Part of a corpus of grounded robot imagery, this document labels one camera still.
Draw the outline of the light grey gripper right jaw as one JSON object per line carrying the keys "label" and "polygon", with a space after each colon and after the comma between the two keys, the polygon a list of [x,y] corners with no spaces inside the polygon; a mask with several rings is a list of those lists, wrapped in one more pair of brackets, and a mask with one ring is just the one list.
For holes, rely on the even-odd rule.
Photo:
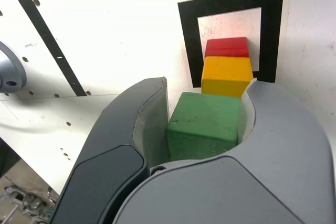
{"label": "light grey gripper right jaw", "polygon": [[335,223],[332,151],[322,126],[281,86],[243,95],[242,142],[166,163],[124,201],[115,223]]}

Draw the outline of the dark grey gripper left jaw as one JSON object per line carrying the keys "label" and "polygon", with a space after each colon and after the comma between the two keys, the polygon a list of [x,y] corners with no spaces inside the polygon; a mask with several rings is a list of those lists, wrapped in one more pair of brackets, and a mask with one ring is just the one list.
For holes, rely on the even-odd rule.
{"label": "dark grey gripper left jaw", "polygon": [[112,223],[152,167],[170,160],[167,80],[144,79],[118,95],[92,127],[51,223]]}

